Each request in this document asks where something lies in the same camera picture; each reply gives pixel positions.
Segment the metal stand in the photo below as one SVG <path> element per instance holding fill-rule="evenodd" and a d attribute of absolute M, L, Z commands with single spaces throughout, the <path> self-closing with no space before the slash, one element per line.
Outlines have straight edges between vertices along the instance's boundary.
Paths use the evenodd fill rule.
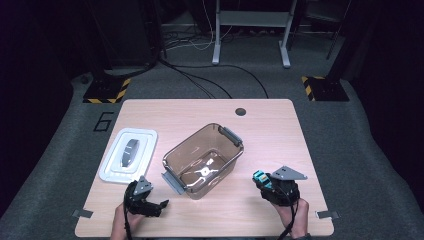
<path fill-rule="evenodd" d="M 290 68 L 290 60 L 287 53 L 287 39 L 293 21 L 294 10 L 297 0 L 293 0 L 289 12 L 243 12 L 243 11 L 221 11 L 220 0 L 216 0 L 216 34 L 215 48 L 212 64 L 219 64 L 221 52 L 221 25 L 227 26 L 255 26 L 255 27 L 283 27 L 284 37 L 278 45 L 284 68 Z"/>

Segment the wall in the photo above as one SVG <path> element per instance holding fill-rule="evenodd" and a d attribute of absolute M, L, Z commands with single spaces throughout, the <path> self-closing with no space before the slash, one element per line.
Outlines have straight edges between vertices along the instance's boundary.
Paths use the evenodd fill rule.
<path fill-rule="evenodd" d="M 0 214 L 42 156 L 72 86 L 23 0 L 0 2 Z"/>

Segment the clear plastic container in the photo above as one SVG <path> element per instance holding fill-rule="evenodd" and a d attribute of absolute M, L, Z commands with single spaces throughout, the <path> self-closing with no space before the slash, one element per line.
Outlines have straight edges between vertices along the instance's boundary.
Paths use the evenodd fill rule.
<path fill-rule="evenodd" d="M 243 149 L 231 130 L 211 123 L 164 156 L 162 176 L 178 194 L 200 199 L 234 169 Z"/>

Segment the metal bracket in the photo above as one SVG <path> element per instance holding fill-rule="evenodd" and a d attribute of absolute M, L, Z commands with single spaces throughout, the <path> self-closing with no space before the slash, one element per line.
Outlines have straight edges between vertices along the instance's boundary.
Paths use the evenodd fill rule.
<path fill-rule="evenodd" d="M 151 191 L 152 189 L 152 184 L 147 181 L 144 176 L 141 176 L 140 180 L 138 180 L 137 186 L 135 186 L 134 195 L 140 195 L 142 193 Z"/>

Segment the human hand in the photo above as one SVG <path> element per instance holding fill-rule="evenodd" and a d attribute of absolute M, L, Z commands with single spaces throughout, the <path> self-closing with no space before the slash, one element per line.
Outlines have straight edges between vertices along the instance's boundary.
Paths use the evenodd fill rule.
<path fill-rule="evenodd" d="M 137 228 L 137 226 L 145 217 L 146 216 L 141 214 L 132 214 L 128 212 L 127 218 L 128 218 L 128 223 L 130 224 L 130 228 L 132 232 Z M 110 239 L 111 240 L 127 239 L 127 232 L 125 230 L 125 216 L 124 216 L 123 203 L 121 203 L 115 209 L 115 217 L 113 218 L 112 233 L 110 235 Z"/>
<path fill-rule="evenodd" d="M 290 207 L 278 206 L 276 204 L 271 203 L 274 206 L 275 210 L 277 210 L 278 215 L 280 215 L 281 222 L 284 227 L 287 226 L 292 221 L 292 212 Z M 303 237 L 308 233 L 308 211 L 309 211 L 309 203 L 305 201 L 303 198 L 299 198 L 297 203 L 293 204 L 293 209 L 297 208 L 296 217 L 294 219 L 293 227 L 290 232 L 290 236 L 292 238 Z"/>

